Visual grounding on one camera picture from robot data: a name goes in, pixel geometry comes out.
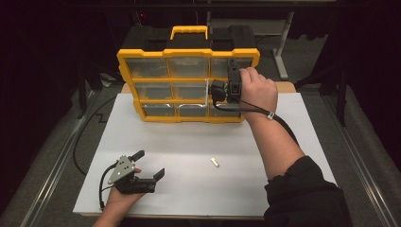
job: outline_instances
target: person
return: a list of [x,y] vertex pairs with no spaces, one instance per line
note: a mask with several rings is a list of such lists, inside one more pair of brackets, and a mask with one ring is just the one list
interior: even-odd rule
[[[241,100],[274,112],[276,84],[254,68],[240,69]],[[251,106],[241,102],[241,107]],[[324,180],[321,169],[304,154],[283,126],[262,113],[242,113],[253,132],[268,178],[270,207],[266,226],[352,226],[343,191]],[[94,226],[118,226],[143,194],[121,195],[112,188],[107,205]]]

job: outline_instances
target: yellow handle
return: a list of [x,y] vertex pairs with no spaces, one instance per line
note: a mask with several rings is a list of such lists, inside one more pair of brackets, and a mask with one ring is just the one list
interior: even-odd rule
[[207,26],[174,26],[170,40],[174,39],[175,33],[204,33],[204,38],[207,40]]

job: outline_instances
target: hand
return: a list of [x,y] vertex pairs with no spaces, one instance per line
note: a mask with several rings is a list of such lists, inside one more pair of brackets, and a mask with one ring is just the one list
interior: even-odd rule
[[[266,79],[251,67],[240,69],[240,73],[242,80],[241,100],[275,113],[278,98],[275,82],[271,79]],[[240,105],[241,108],[254,108],[244,103]],[[253,124],[261,117],[266,119],[266,116],[262,113],[245,112],[242,114],[250,124]]]
[[[140,173],[141,171],[140,168],[135,169],[135,173]],[[145,196],[145,193],[123,195],[115,187],[112,187],[106,207],[94,226],[118,226],[131,207],[143,196]]]

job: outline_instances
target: camera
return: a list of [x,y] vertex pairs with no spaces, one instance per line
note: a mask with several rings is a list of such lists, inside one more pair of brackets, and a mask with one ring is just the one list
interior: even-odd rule
[[227,83],[218,79],[213,80],[211,94],[214,102],[224,101],[238,103],[241,99],[241,75],[236,60],[227,60]]

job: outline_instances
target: white paper sheet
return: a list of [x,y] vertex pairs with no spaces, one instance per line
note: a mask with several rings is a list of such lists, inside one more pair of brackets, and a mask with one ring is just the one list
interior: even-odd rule
[[[247,122],[177,124],[143,122],[132,106],[131,94],[118,95],[97,148],[75,213],[100,214],[98,186],[104,170],[121,155],[143,149],[137,176],[166,175],[130,210],[134,216],[262,217],[269,207],[265,170]],[[335,182],[300,94],[279,94],[277,114],[294,131],[305,152]],[[220,167],[211,161],[216,158]],[[111,175],[105,179],[104,186]],[[107,200],[109,191],[103,193]]]

